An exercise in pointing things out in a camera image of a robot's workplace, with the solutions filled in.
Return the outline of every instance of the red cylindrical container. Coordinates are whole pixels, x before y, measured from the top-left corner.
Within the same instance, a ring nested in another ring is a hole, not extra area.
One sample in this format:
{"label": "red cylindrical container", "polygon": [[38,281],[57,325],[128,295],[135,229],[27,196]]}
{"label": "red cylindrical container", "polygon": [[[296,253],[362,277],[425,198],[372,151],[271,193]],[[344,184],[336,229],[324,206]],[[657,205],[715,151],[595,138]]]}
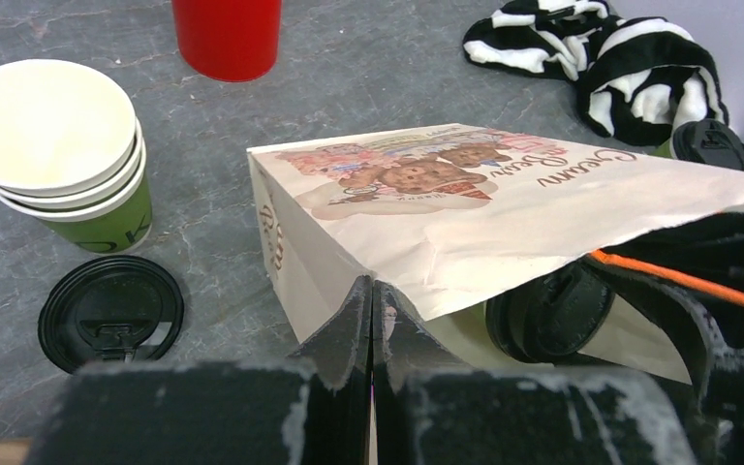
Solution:
{"label": "red cylindrical container", "polygon": [[172,0],[172,12],[181,55],[202,75],[252,80],[275,64],[281,0]]}

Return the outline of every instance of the orange cable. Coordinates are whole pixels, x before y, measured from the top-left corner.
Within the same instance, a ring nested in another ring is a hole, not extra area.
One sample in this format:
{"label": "orange cable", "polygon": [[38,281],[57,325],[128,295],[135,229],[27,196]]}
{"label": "orange cable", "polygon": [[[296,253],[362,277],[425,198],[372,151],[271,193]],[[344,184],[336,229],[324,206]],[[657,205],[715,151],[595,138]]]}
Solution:
{"label": "orange cable", "polygon": [[744,307],[744,293],[726,286],[712,283],[711,281],[706,281],[705,279],[696,278],[674,269],[657,266],[656,264],[641,262],[640,260],[621,257],[619,255],[607,254],[600,250],[592,252],[590,256],[602,264],[609,264],[651,274],[653,276],[673,281],[681,286],[695,289],[709,295],[714,295],[723,300]]}

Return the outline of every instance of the striped cloth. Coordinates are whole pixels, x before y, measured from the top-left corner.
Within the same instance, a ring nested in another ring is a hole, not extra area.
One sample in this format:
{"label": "striped cloth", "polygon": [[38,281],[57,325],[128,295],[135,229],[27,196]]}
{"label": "striped cloth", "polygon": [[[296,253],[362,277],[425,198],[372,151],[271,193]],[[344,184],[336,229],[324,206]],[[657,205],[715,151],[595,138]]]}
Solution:
{"label": "striped cloth", "polygon": [[659,145],[690,121],[729,124],[711,54],[662,17],[623,19],[603,0],[515,0],[463,39],[477,66],[570,81],[604,137]]}

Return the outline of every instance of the gray marble surface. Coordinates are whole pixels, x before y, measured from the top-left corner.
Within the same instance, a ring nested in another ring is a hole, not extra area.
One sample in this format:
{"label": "gray marble surface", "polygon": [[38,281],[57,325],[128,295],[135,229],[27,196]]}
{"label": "gray marble surface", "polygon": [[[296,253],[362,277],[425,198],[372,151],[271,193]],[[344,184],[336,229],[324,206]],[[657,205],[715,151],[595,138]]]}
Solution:
{"label": "gray marble surface", "polygon": [[[277,356],[295,338],[263,270],[245,147],[449,122],[622,146],[577,120],[568,85],[465,63],[462,34],[499,5],[288,1],[278,64],[227,84],[181,60],[170,2],[0,0],[0,64],[72,60],[132,96],[155,208],[135,253],[169,269],[187,300],[166,358]],[[0,439],[31,436],[65,380],[36,322],[54,283],[92,258],[0,204]]]}

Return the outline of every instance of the stacked paper cups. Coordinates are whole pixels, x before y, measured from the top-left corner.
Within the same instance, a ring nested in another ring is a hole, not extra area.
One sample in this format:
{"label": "stacked paper cups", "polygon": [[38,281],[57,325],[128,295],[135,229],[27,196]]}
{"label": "stacked paper cups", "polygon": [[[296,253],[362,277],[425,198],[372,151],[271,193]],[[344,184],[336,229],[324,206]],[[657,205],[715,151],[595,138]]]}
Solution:
{"label": "stacked paper cups", "polygon": [[59,60],[0,66],[0,202],[97,253],[149,233],[146,145],[112,79]]}

